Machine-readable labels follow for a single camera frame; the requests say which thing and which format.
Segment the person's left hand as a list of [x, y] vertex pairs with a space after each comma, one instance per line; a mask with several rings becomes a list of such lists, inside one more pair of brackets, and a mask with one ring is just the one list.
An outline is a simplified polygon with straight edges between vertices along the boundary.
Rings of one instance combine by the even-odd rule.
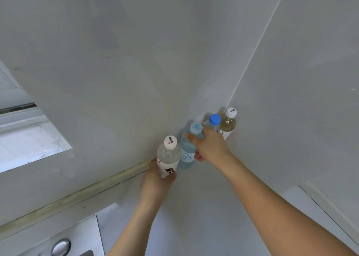
[[176, 172], [162, 178], [160, 172], [154, 175], [147, 170], [141, 181], [140, 202], [147, 207], [160, 208], [176, 178]]

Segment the person's right hand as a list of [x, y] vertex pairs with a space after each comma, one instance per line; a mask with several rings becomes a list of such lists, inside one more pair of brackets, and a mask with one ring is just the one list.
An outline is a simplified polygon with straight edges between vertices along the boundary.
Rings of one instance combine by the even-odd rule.
[[207, 126], [203, 126], [202, 132], [203, 139], [190, 133], [186, 133], [185, 137], [197, 150], [206, 151], [207, 162], [219, 168], [225, 159], [234, 157], [221, 134]]

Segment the light blue water bottle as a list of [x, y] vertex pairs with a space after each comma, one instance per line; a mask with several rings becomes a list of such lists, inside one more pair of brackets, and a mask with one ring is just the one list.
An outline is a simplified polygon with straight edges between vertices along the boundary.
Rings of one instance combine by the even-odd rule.
[[192, 167], [194, 161], [195, 161], [195, 152], [197, 151], [197, 148], [195, 145], [193, 145], [186, 137], [186, 133], [193, 134], [197, 136], [198, 138], [203, 139], [203, 126], [201, 123], [193, 122], [191, 126], [183, 133], [182, 139], [181, 139], [181, 158], [179, 160], [178, 168], [179, 169], [188, 169]]

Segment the clear bottle with white cap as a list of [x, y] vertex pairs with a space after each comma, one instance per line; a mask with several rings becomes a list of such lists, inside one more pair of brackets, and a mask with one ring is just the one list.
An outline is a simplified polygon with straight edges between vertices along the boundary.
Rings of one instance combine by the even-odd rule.
[[157, 149], [157, 166], [162, 178], [177, 171], [180, 157], [177, 138], [173, 135], [167, 136]]

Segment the person's right forearm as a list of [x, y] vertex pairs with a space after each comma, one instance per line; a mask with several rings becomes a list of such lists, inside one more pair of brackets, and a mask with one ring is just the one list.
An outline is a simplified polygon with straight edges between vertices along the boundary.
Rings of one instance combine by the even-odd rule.
[[231, 183], [272, 256], [357, 256], [341, 240], [288, 203], [232, 153], [216, 167]]

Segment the person's left forearm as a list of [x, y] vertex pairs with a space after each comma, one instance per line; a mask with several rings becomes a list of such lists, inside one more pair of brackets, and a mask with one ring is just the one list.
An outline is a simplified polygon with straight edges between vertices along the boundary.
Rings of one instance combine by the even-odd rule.
[[150, 230], [162, 201], [141, 200], [107, 256], [145, 256]]

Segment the clear bottle with blue cap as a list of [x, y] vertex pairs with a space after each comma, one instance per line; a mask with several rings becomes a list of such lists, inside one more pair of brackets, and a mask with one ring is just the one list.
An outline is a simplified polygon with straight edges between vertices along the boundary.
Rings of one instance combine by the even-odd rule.
[[202, 123], [203, 126], [210, 127], [211, 129], [215, 130], [217, 133], [220, 133], [220, 123], [221, 117], [218, 114], [211, 114], [209, 119]]

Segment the yellowish drink bottle white cap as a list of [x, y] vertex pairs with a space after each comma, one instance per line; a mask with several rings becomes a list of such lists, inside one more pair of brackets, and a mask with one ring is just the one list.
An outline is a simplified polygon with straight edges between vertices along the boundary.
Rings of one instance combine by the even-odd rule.
[[227, 108], [225, 113], [220, 114], [219, 133], [223, 136], [224, 140], [227, 140], [236, 127], [236, 115], [237, 110], [231, 107]]

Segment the stainless steel sink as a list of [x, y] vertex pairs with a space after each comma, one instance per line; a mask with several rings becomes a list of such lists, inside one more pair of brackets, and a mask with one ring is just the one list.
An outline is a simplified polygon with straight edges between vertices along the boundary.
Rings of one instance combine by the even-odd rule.
[[52, 236], [21, 253], [0, 249], [0, 256], [51, 256], [53, 245], [61, 239], [69, 239], [71, 249], [66, 256], [105, 256], [98, 219], [92, 215], [59, 234]]

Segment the round metal sink knob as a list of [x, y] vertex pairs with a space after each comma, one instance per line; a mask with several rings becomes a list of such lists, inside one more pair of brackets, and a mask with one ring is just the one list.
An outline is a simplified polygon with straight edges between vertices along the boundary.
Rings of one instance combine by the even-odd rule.
[[56, 242], [51, 250], [51, 256], [66, 256], [71, 249], [71, 242], [69, 239], [61, 239]]

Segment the white framed window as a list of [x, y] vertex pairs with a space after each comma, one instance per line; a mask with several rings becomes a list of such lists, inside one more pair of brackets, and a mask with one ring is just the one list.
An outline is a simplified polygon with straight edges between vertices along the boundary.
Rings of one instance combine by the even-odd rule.
[[73, 149], [0, 60], [0, 174]]

